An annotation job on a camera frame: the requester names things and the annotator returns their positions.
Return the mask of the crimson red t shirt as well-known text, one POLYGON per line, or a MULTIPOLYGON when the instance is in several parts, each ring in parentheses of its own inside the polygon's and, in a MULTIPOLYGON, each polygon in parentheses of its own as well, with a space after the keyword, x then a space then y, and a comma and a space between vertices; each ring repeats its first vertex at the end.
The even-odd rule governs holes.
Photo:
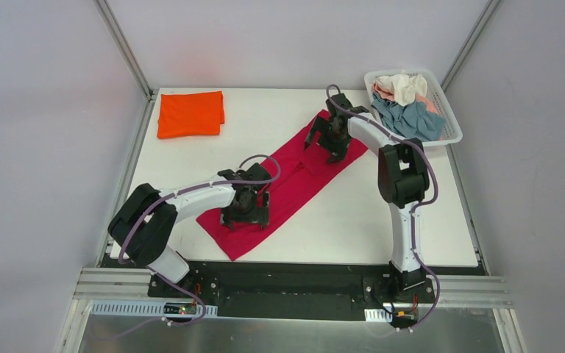
POLYGON ((326 110, 319 111, 295 136, 276 150, 272 157, 280 164, 282 173, 269 187, 269 224, 242 224, 232 229, 221 224, 220 209, 209 210, 196 218, 197 224, 235 261, 259 246, 277 231, 298 210, 304 207, 338 174, 368 151, 359 140, 353 139, 343 161, 327 163, 329 154, 313 144, 304 148, 312 123, 326 119, 326 110))

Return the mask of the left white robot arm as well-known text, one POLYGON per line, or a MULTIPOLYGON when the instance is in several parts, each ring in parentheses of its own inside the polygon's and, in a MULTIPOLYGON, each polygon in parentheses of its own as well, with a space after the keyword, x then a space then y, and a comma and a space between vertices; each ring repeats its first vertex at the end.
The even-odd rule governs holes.
POLYGON ((176 224, 186 218, 219 210, 214 223, 228 229, 269 224, 269 184, 276 179, 262 165, 219 171, 205 182, 178 190, 159 190, 149 183, 134 189, 108 226, 119 245, 120 264, 133 262, 167 279, 177 297, 189 296, 195 278, 189 262, 169 246, 176 224))

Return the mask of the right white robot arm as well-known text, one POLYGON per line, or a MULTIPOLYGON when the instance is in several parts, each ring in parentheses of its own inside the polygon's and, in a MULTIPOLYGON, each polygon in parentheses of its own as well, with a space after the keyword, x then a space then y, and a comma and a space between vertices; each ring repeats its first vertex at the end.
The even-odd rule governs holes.
POLYGON ((388 292, 404 302, 426 280, 420 264, 414 215, 430 187, 423 145, 418 139, 404 140, 372 118, 363 106, 352 106, 344 93, 326 100, 329 115, 316 118, 310 126, 304 147, 313 141, 327 151, 327 163, 339 163, 353 142, 360 142, 377 157, 377 187, 391 212, 393 249, 389 262, 388 292))

